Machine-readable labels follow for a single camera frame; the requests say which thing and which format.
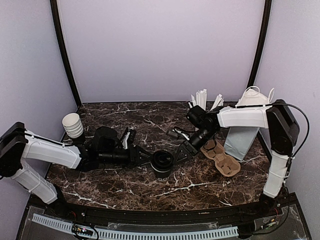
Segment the brown cardboard cup carrier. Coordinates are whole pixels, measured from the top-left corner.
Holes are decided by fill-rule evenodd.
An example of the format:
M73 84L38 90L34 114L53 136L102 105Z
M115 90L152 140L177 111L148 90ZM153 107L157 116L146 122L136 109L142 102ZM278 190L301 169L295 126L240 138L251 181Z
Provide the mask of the brown cardboard cup carrier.
M225 177L232 177L241 170L240 163L226 154L225 148L214 139L210 139L200 148L200 151L206 158L214 161L216 169Z

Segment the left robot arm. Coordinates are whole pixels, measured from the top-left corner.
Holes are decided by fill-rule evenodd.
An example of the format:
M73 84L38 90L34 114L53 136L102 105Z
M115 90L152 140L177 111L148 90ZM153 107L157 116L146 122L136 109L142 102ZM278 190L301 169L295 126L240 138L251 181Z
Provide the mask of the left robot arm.
M46 181L25 160L35 159L65 166L80 172L96 170L100 165L135 167L150 160L152 154L135 145L136 130L126 128L123 135L110 127L95 130L91 140L82 133L71 144L36 135L16 122L0 138L0 176L11 178L36 195L60 218L71 213L58 186Z

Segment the white paper bag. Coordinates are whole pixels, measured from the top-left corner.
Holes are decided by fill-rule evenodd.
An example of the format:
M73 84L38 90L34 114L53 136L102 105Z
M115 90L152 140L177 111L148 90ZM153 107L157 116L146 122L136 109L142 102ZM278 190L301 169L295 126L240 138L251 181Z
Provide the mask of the white paper bag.
M258 86L248 87L239 99L236 107L270 104L274 96L275 88L269 91L268 96L260 92ZM225 153L243 162L250 150L257 133L258 127L231 127L224 143Z

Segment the black paper coffee cup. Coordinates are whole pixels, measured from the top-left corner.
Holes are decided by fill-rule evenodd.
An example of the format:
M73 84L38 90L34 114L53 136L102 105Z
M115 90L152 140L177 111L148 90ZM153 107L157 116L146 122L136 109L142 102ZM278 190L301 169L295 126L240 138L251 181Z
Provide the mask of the black paper coffee cup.
M162 170L154 168L153 171L154 171L155 177L158 181L165 182L169 179L170 174L172 172L172 169L170 168L168 170L162 171Z

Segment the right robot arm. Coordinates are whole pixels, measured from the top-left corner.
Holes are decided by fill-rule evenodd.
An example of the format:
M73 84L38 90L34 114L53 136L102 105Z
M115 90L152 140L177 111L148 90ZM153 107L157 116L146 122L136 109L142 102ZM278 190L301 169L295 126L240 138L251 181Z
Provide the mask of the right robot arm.
M267 197L255 205L255 213L260 217L266 217L274 210L275 203L272 199L278 196L288 177L292 160L298 153L294 148L300 126L290 110L292 107L293 105L282 99L269 104L218 106L211 111L205 111L196 105L188 111L186 118L198 130L179 145L173 162L180 163L195 157L200 148L221 128L267 129L271 144L271 164L262 193Z

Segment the stack of paper cups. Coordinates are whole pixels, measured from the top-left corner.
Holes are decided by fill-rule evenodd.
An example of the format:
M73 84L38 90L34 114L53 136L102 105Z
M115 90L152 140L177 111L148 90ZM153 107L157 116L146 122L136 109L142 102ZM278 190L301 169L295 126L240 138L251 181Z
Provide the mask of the stack of paper cups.
M84 142L86 140L81 118L77 113L69 113L62 119L66 134L73 140Z

